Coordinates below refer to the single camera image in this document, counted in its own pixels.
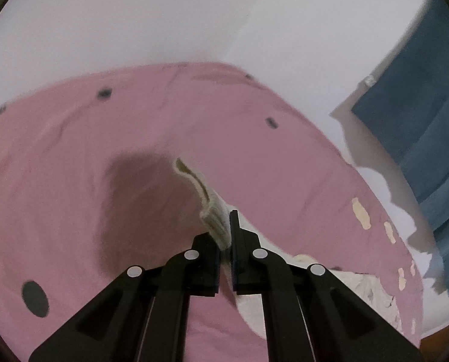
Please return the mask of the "blue curtain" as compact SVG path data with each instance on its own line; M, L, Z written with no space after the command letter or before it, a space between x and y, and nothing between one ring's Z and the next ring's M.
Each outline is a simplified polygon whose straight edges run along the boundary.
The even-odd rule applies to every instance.
M449 6L422 21L352 108L399 165L434 232L449 293Z

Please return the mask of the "pink bedsheet with cream dots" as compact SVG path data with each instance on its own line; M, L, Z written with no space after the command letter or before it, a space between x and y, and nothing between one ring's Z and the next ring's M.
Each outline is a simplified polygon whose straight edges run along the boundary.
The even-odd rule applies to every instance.
M290 258L370 274L421 341L422 280L359 173L300 112L220 63L118 69L0 106L0 336L19 360L131 265L206 229L187 165Z

